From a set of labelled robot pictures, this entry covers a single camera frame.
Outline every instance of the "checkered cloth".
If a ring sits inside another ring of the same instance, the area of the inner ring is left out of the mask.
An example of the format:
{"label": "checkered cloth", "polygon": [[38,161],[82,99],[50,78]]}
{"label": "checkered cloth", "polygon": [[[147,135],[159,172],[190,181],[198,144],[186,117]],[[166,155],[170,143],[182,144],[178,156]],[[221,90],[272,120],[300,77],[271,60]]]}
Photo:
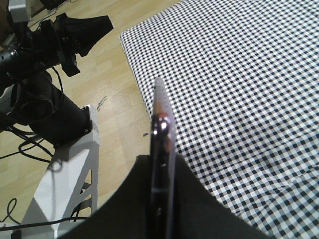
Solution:
{"label": "checkered cloth", "polygon": [[319,3],[183,0],[120,38],[150,115],[165,80],[207,190],[269,235],[319,238]]}

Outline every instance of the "black cylinder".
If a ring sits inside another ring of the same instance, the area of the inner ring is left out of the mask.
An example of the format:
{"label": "black cylinder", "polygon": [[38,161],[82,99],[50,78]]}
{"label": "black cylinder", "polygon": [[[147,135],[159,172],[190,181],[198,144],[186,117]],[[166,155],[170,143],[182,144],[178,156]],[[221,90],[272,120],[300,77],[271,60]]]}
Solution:
{"label": "black cylinder", "polygon": [[[56,87],[54,90],[58,95],[61,94]],[[91,131],[88,109],[80,109],[67,96],[64,96],[59,109],[49,118],[31,123],[29,126],[56,148]]]}

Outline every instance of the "cable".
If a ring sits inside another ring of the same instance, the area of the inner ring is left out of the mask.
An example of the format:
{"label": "cable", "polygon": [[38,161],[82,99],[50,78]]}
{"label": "cable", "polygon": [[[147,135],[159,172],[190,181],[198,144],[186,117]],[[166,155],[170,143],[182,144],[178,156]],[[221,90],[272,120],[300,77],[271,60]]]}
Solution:
{"label": "cable", "polygon": [[29,28],[33,27],[34,25],[38,24],[38,23],[41,23],[42,21],[46,20],[48,17],[51,17],[52,15],[56,14],[58,12],[58,9],[59,7],[56,7],[54,9],[52,9],[46,16],[44,16],[43,18],[41,18],[40,20],[36,21],[34,24],[32,24]]}
{"label": "cable", "polygon": [[14,126],[10,126],[10,128],[11,128],[12,130],[15,130],[15,131],[18,132],[19,134],[22,134],[22,135],[35,135],[35,134],[36,134],[35,132],[23,131],[23,130],[18,129],[18,128],[14,127]]}
{"label": "cable", "polygon": [[31,154],[28,154],[28,153],[25,153],[26,150],[23,150],[22,147],[26,146],[27,144],[34,144],[36,146],[38,146],[39,148],[41,148],[44,152],[46,152],[48,155],[50,155],[50,157],[53,156],[53,154],[45,147],[43,147],[41,144],[39,144],[38,142],[36,142],[32,137],[27,137],[25,135],[21,135],[19,134],[18,132],[16,132],[13,128],[9,127],[6,129],[7,131],[9,132],[12,132],[13,134],[15,134],[16,136],[24,139],[24,142],[21,143],[19,146],[18,146],[18,150],[19,150],[19,153],[22,154],[23,156],[25,157],[29,157],[29,158],[32,158],[32,159],[35,159],[37,161],[42,161],[42,162],[46,162],[46,163],[49,163],[50,161],[49,160],[46,160],[46,159],[43,159],[43,158],[39,158],[39,157],[36,157],[36,156],[33,156]]}
{"label": "cable", "polygon": [[0,228],[0,232],[10,231],[10,230],[18,230],[18,229],[22,229],[22,228],[48,226],[48,225],[53,225],[53,224],[57,224],[57,223],[62,223],[62,222],[69,221],[69,220],[74,220],[74,219],[85,220],[85,219],[88,219],[88,217],[77,217],[77,218],[76,217],[69,217],[69,218],[62,218],[60,220],[51,221],[51,222],[31,223],[31,224],[24,224],[24,225],[13,226],[13,227]]}
{"label": "cable", "polygon": [[[28,150],[30,150],[30,149],[32,149],[34,147],[36,147],[35,144],[33,146],[29,147],[29,148],[24,149],[23,152],[28,151]],[[11,156],[19,154],[19,153],[20,153],[19,151],[14,152],[14,153],[10,153],[10,154],[7,154],[5,156],[0,157],[0,159],[8,158],[8,157],[11,157]]]}
{"label": "cable", "polygon": [[76,212],[75,217],[76,218],[79,217],[80,211],[81,211],[81,203],[76,206],[76,208],[73,210],[71,216],[73,216],[73,214]]}
{"label": "cable", "polygon": [[64,90],[63,90],[62,80],[61,80],[61,77],[60,77],[59,72],[58,72],[54,67],[52,67],[52,70],[53,70],[53,71],[56,73],[56,75],[58,76],[59,83],[60,83],[60,88],[61,88],[61,93],[62,93],[62,100],[61,100],[61,103],[60,103],[59,107],[61,107],[61,105],[63,104],[63,101],[64,101]]}
{"label": "cable", "polygon": [[[11,203],[14,201],[14,205],[13,205],[13,207],[11,208],[11,210],[10,210],[10,205],[11,205]],[[12,216],[11,216],[11,213],[13,212],[13,210],[14,210],[14,208],[15,208],[15,206],[16,206],[16,203],[17,203],[17,198],[12,198],[11,200],[10,200],[10,202],[8,203],[8,205],[7,205],[7,207],[6,207],[6,217],[2,220],[2,221],[0,221],[0,223],[3,223],[7,218],[10,218],[11,219],[11,221],[13,221],[13,222],[15,222],[15,223],[17,223],[17,224],[21,224],[21,223],[19,223],[17,220],[15,220]]]}
{"label": "cable", "polygon": [[[46,163],[49,163],[50,160],[46,160],[46,159],[43,159],[43,158],[39,158],[39,157],[36,157],[36,156],[33,156],[31,154],[28,154],[26,152],[24,152],[24,150],[22,149],[23,146],[26,146],[27,144],[29,144],[30,142],[28,141],[25,141],[23,143],[21,143],[18,147],[19,149],[19,153],[21,153],[23,156],[25,157],[29,157],[29,158],[32,158],[32,159],[35,159],[37,161],[42,161],[42,162],[46,162]],[[44,152],[46,152],[47,154],[49,154],[51,157],[53,156],[53,154],[51,154],[51,152],[49,150],[47,150],[45,147],[43,147],[42,145],[38,144],[37,142],[32,142],[31,143],[34,143],[36,146],[40,147]]]}

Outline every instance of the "white stand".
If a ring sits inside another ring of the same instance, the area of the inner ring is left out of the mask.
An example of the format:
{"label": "white stand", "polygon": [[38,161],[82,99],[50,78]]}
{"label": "white stand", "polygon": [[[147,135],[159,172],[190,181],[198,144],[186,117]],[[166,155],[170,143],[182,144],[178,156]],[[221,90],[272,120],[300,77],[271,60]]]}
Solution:
{"label": "white stand", "polygon": [[[96,111],[90,106],[89,109],[92,131],[55,151],[22,225],[70,217],[79,204],[81,209],[90,208],[91,213],[97,210],[100,141]],[[21,229],[22,239],[55,239],[77,224],[63,222]]]}

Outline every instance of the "wooden floor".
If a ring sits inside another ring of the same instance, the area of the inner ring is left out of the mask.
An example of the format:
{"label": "wooden floor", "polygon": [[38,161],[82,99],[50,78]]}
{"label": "wooden floor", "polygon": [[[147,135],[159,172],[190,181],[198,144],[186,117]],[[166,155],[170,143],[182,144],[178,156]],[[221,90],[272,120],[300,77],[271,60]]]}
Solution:
{"label": "wooden floor", "polygon": [[[127,176],[136,156],[149,153],[150,139],[144,134],[150,131],[150,119],[127,64],[119,34],[178,1],[72,0],[74,3],[65,3],[54,15],[63,12],[73,18],[108,15],[114,25],[114,30],[100,40],[88,56],[77,56],[80,74],[68,78],[57,67],[65,94],[78,106],[92,104],[97,107],[106,99],[98,112],[101,137],[99,206]],[[8,132],[1,133],[0,156],[17,151],[21,142]],[[38,149],[30,153],[46,157]],[[46,166],[46,163],[19,154],[0,160],[0,220],[5,217],[7,204],[12,198],[18,199],[12,216],[22,220]]]}

